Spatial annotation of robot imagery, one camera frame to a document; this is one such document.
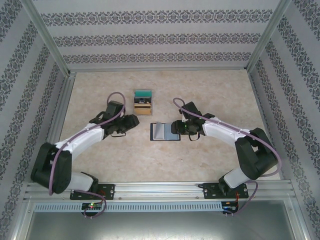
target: damask wall pattern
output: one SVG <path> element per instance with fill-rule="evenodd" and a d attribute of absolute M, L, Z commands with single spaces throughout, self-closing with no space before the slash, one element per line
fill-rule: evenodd
<path fill-rule="evenodd" d="M 0 0 L 0 240 L 48 137 L 64 75 L 18 0 Z"/>
<path fill-rule="evenodd" d="M 245 67 L 279 0 L 71 2 L 34 4 L 69 68 L 80 70 Z"/>
<path fill-rule="evenodd" d="M 317 1 L 294 0 L 265 46 L 252 85 L 312 239 L 320 239 L 320 49 Z"/>

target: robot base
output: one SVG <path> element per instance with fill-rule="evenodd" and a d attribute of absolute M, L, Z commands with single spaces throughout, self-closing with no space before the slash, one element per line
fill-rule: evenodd
<path fill-rule="evenodd" d="M 105 200 L 113 200 L 115 195 L 115 185 L 99 183 L 96 193 L 103 196 Z M 72 190 L 70 193 L 70 200 L 101 200 L 101 198 Z"/>
<path fill-rule="evenodd" d="M 198 185 L 199 188 L 203 189 L 204 199 L 234 199 L 236 193 L 238 193 L 239 199 L 247 199 L 249 197 L 248 189 L 246 184 L 241 184 L 226 195 L 219 189 L 218 182 L 206 182 Z"/>

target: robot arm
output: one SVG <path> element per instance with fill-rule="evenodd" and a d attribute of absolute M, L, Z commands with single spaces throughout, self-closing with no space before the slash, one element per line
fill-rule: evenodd
<path fill-rule="evenodd" d="M 70 142 L 58 156 L 55 166 L 55 174 L 53 177 L 52 190 L 56 194 L 60 194 L 65 190 L 82 190 L 95 193 L 98 189 L 99 180 L 92 175 L 84 172 L 72 172 L 72 162 L 82 152 L 91 145 L 98 143 L 108 137 L 123 137 L 126 132 L 139 124 L 139 120 L 135 115 L 121 115 L 113 121 L 101 124 L 115 115 L 117 115 L 123 107 L 122 103 L 110 101 L 106 111 L 100 112 L 95 118 L 89 121 L 81 131 L 87 130 Z M 34 167 L 31 173 L 31 179 L 38 184 L 49 188 L 51 168 L 53 160 L 58 150 L 73 137 L 69 137 L 55 144 L 44 143 L 38 152 Z"/>
<path fill-rule="evenodd" d="M 185 104 L 182 108 L 202 116 L 193 102 Z M 271 145 L 262 129 L 241 129 L 240 132 L 226 127 L 223 121 L 210 113 L 203 115 L 203 117 L 213 120 L 215 123 L 190 115 L 184 111 L 180 111 L 180 113 L 182 113 L 182 120 L 175 121 L 171 125 L 173 134 L 210 136 L 235 147 L 240 167 L 231 170 L 219 179 L 219 189 L 224 195 L 228 195 L 233 189 L 249 180 L 256 180 L 278 163 L 276 156 L 269 148 L 241 133 L 251 134 Z"/>

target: purple cable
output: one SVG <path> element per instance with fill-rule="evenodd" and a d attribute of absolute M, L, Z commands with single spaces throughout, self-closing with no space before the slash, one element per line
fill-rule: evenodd
<path fill-rule="evenodd" d="M 125 110 L 125 107 L 126 107 L 126 98 L 125 98 L 125 96 L 124 96 L 121 92 L 116 91 L 116 92 L 111 93 L 111 94 L 108 96 L 108 98 L 107 98 L 107 103 L 109 103 L 110 97 L 111 97 L 112 95 L 115 95 L 115 94 L 119 94 L 119 95 L 121 95 L 122 98 L 123 98 L 123 106 L 122 106 L 120 112 L 119 112 L 117 115 L 115 115 L 114 117 L 110 118 L 109 120 L 106 120 L 106 121 L 104 121 L 104 122 L 101 122 L 101 123 L 99 123 L 99 124 L 97 124 L 97 125 L 95 125 L 95 126 L 92 126 L 92 127 L 88 128 L 88 129 L 85 129 L 85 130 L 77 133 L 76 135 L 74 135 L 73 137 L 71 137 L 65 144 L 63 144 L 62 147 L 58 150 L 58 152 L 57 152 L 56 155 L 54 156 L 53 163 L 52 163 L 52 167 L 51 167 L 50 180 L 49 180 L 49 195 L 50 195 L 50 196 L 52 196 L 52 194 L 53 194 L 52 187 L 53 187 L 53 184 L 54 184 L 55 169 L 56 169 L 58 157 L 59 157 L 60 153 L 63 151 L 63 149 L 64 149 L 66 146 L 68 146 L 74 139 L 76 139 L 76 138 L 79 137 L 80 135 L 86 133 L 87 131 L 90 131 L 90 130 L 92 130 L 92 129 L 95 129 L 95 128 L 97 128 L 97 127 L 100 127 L 101 125 L 107 124 L 107 123 L 115 120 L 115 119 L 116 119 L 117 117 L 119 117 L 119 116 L 121 115 L 121 113 Z"/>
<path fill-rule="evenodd" d="M 89 208 L 86 208 L 86 209 L 84 210 L 84 212 L 83 212 L 83 215 L 84 215 L 85 218 L 94 219 L 94 218 L 100 216 L 100 215 L 107 209 L 107 201 L 106 201 L 106 199 L 104 198 L 104 196 L 99 195 L 99 194 L 96 194 L 96 193 L 93 193 L 93 192 L 89 192 L 89 191 L 82 191 L 82 190 L 75 190 L 75 191 L 77 191 L 77 192 L 79 192 L 79 193 L 90 194 L 90 195 L 99 197 L 99 198 L 101 198 L 101 199 L 104 201 L 103 209 L 102 209 L 100 212 L 98 212 L 96 215 L 94 215 L 94 216 L 88 216 L 88 215 L 86 215 L 86 211 L 89 209 Z"/>
<path fill-rule="evenodd" d="M 249 180 L 249 181 L 246 181 L 245 183 L 246 184 L 255 183 L 255 189 L 254 189 L 252 195 L 249 197 L 248 201 L 246 201 L 246 203 L 237 212 L 235 212 L 233 215 L 237 215 L 237 214 L 241 213 L 248 206 L 250 201 L 254 198 L 254 196 L 256 195 L 256 192 L 258 190 L 258 183 L 256 181 Z"/>
<path fill-rule="evenodd" d="M 252 134 L 250 134 L 250 133 L 247 133 L 247 132 L 245 132 L 245 131 L 242 131 L 241 128 L 232 126 L 232 125 L 227 124 L 227 123 L 225 123 L 225 122 L 219 122 L 219 121 L 216 121 L 216 120 L 213 120 L 213 119 L 209 119 L 209 118 L 200 116 L 200 115 L 198 115 L 198 114 L 195 114 L 195 113 L 193 113 L 193 112 L 191 112 L 191 111 L 185 110 L 184 108 L 182 108 L 180 105 L 178 105 L 178 104 L 176 103 L 176 100 L 182 101 L 183 104 L 185 104 L 185 101 L 183 101 L 183 100 L 182 100 L 181 98 L 179 98 L 179 97 L 175 97 L 175 98 L 173 99 L 174 105 L 176 105 L 181 111 L 183 111 L 183 112 L 185 112 L 185 113 L 187 113 L 187 114 L 190 114 L 190 115 L 192 115 L 192 116 L 195 116 L 195 117 L 197 117 L 197 118 L 202 118 L 202 119 L 204 119 L 204 120 L 206 120 L 206 121 L 209 121 L 209 122 L 212 122 L 212 123 L 214 123 L 214 124 L 217 124 L 217 125 L 220 124 L 220 125 L 225 126 L 225 127 L 229 128 L 229 129 L 231 129 L 231 130 L 233 130 L 233 131 L 237 131 L 237 132 L 239 132 L 239 133 L 241 133 L 241 134 L 244 134 L 244 135 L 246 135 L 246 136 L 248 136 L 248 137 L 250 137 L 250 138 L 252 138 L 252 139 L 254 139 L 254 140 L 256 140 L 256 141 L 258 141 L 258 142 L 260 142 L 260 143 L 262 143 L 262 144 L 265 145 L 268 149 L 270 149 L 271 152 L 275 155 L 275 157 L 276 157 L 276 159 L 277 159 L 277 161 L 278 161 L 278 167 L 277 167 L 277 169 L 276 169 L 274 172 L 269 173 L 269 174 L 264 174 L 264 175 L 262 175 L 261 177 L 270 177 L 270 176 L 273 176 L 273 175 L 277 174 L 277 173 L 280 171 L 280 169 L 281 169 L 281 167 L 282 167 L 281 158 L 280 158 L 279 154 L 277 153 L 277 151 L 276 151 L 272 146 L 270 146 L 268 143 L 266 143 L 265 141 L 261 140 L 260 138 L 254 136 L 254 135 L 252 135 Z"/>

